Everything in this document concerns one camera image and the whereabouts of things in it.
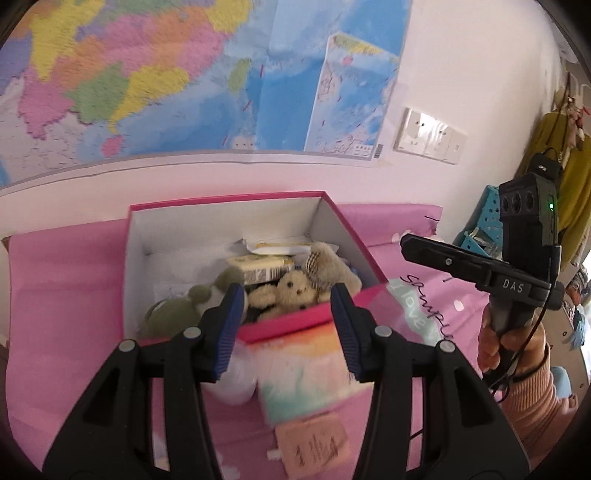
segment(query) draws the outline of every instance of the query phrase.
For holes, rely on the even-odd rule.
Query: map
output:
[[[370,160],[410,0],[39,0],[0,49],[0,187],[199,151]]]

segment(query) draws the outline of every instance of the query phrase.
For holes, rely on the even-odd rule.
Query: green plush toy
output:
[[[199,325],[205,310],[217,307],[232,283],[244,285],[244,274],[228,267],[212,285],[195,285],[184,297],[161,300],[145,315],[146,338],[170,338],[190,326]]]

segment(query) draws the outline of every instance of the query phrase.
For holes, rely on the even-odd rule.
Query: pink blanket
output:
[[[476,338],[487,295],[473,285],[406,262],[395,233],[434,233],[441,209],[416,205],[341,207],[390,280],[368,303],[378,323],[406,338],[453,338],[475,365]],[[125,221],[93,223],[17,235],[11,239],[11,354],[7,404],[12,432],[41,468],[63,420],[87,383],[121,340]],[[417,322],[423,315],[428,321]],[[352,451],[359,452],[371,392],[335,406]],[[205,394],[207,415],[226,480],[285,478],[256,398],[228,407]],[[414,390],[413,432],[421,428],[420,386]],[[413,440],[409,465],[420,459]],[[356,454],[317,479],[350,478]]]

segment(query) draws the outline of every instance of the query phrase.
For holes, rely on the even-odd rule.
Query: hanging clothes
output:
[[[527,172],[535,153],[546,152],[560,161],[565,153],[567,116],[551,112],[544,115],[519,165],[517,176]],[[585,135],[582,150],[572,148],[558,193],[558,231],[564,268],[574,257],[591,218],[591,138]]]

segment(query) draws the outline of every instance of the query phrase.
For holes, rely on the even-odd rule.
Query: electrical outlet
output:
[[[452,131],[449,136],[450,142],[449,146],[447,147],[447,151],[443,157],[443,161],[447,163],[453,163],[454,165],[456,165],[460,162],[460,158],[464,153],[464,148],[466,148],[468,136],[465,133],[459,132],[454,128],[452,128]]]
[[[435,160],[443,160],[452,140],[453,128],[442,122],[438,122],[437,126],[431,133],[431,137],[427,143],[427,147],[423,155]]]
[[[398,140],[394,144],[395,150],[423,155],[437,124],[432,116],[413,109],[407,109]]]

